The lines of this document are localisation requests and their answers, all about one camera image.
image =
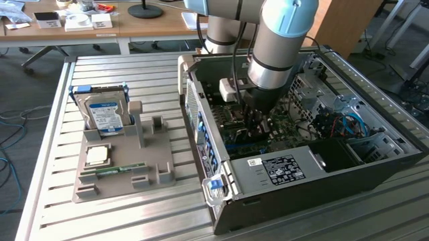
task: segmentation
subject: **black round base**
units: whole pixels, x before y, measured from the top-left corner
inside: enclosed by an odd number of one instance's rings
[[[139,19],[154,19],[163,14],[163,10],[154,5],[146,5],[146,9],[143,9],[142,4],[139,4],[129,8],[129,13]]]

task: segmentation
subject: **blue hard drive label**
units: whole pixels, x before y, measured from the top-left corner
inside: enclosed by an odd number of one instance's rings
[[[115,133],[123,128],[121,115],[117,113],[118,103],[90,104],[90,111],[97,128],[105,133]]]

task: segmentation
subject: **white box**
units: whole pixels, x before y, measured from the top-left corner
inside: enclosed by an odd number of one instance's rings
[[[94,30],[93,24],[89,20],[89,24],[79,25],[77,22],[66,21],[65,26],[66,32],[74,32],[74,31],[83,31],[83,30]]]
[[[35,17],[42,29],[62,27],[60,17],[58,13],[35,13]]]
[[[95,29],[113,28],[113,21],[110,19],[110,14],[94,14],[91,16],[93,26]]]

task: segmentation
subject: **hard drive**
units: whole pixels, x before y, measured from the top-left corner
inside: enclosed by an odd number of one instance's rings
[[[87,130],[99,130],[101,136],[123,133],[133,124],[129,114],[127,84],[109,87],[71,86],[70,96],[83,116]]]

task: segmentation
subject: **aluminum extrusion table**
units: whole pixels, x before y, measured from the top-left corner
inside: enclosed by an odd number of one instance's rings
[[[214,236],[179,109],[181,54],[79,57],[65,64],[16,240],[420,240],[429,236],[428,159],[371,192]],[[131,100],[143,102],[142,119],[161,114],[167,120],[178,182],[165,189],[75,204],[83,121],[67,89],[71,84],[122,81],[129,83]]]

